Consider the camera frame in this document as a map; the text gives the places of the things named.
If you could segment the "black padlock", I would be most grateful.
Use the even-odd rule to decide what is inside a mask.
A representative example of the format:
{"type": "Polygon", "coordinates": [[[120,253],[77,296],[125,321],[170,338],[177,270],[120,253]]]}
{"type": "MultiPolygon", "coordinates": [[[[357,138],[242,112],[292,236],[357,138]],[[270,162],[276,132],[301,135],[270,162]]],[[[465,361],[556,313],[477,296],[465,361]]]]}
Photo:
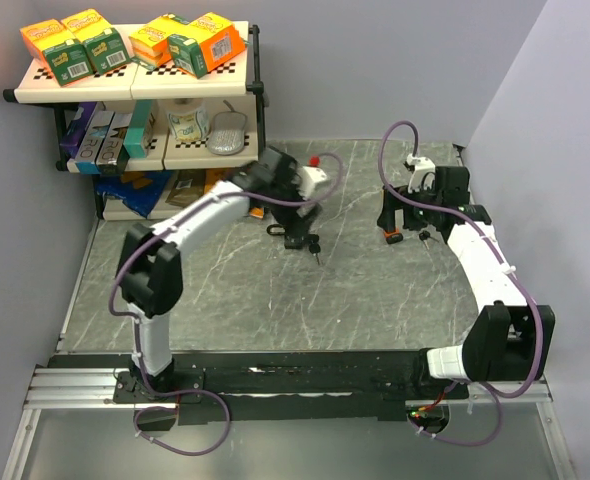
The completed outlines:
{"type": "Polygon", "coordinates": [[[293,232],[287,230],[283,225],[280,225],[278,223],[268,225],[266,227],[266,233],[270,236],[282,237],[283,240],[284,240],[285,234],[301,235],[297,232],[293,233],[293,232]]]}

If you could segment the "orange padlock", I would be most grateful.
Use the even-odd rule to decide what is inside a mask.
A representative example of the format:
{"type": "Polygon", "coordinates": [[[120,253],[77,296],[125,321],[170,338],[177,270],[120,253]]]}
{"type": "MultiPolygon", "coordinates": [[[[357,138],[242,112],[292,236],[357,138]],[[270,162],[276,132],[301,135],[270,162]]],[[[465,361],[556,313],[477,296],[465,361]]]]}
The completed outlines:
{"type": "Polygon", "coordinates": [[[401,231],[398,228],[395,228],[392,230],[383,229],[382,233],[383,233],[386,243],[389,245],[400,243],[401,241],[404,240],[404,235],[401,233],[401,231]]]}

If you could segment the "black padlock key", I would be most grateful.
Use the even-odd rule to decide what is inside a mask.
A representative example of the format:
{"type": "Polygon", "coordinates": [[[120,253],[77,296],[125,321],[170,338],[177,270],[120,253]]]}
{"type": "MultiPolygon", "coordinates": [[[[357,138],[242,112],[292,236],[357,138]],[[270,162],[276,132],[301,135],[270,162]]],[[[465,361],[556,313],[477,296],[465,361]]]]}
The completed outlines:
{"type": "Polygon", "coordinates": [[[314,256],[318,265],[321,264],[321,260],[319,254],[321,252],[321,247],[317,242],[312,242],[308,246],[309,252],[314,256]]]}

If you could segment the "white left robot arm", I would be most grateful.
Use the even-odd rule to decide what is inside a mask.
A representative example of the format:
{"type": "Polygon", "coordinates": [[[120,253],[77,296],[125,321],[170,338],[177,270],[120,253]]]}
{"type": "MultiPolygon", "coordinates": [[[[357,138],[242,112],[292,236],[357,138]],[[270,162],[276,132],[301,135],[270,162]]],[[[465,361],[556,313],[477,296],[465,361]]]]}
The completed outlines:
{"type": "Polygon", "coordinates": [[[111,294],[126,303],[122,313],[130,317],[134,332],[130,370],[147,400],[162,401],[173,387],[170,313],[183,294],[183,260],[255,207],[272,212],[286,248],[313,244],[310,228],[321,211],[314,195],[329,182],[317,163],[302,165],[269,147],[179,213],[151,227],[129,229],[111,294]]]}

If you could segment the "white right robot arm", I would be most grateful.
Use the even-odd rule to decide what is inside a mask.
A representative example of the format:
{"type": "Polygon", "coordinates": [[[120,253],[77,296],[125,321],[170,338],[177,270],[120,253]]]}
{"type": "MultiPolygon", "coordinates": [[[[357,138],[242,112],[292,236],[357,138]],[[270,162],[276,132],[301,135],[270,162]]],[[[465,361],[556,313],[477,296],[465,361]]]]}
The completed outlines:
{"type": "Polygon", "coordinates": [[[408,184],[383,184],[377,225],[386,241],[398,243],[405,230],[433,227],[459,261],[478,309],[459,344],[423,354],[411,383],[428,399],[447,381],[479,383],[501,398],[517,398],[543,374],[556,318],[519,282],[487,210],[470,201],[469,179],[465,167],[414,165],[408,184]]]}

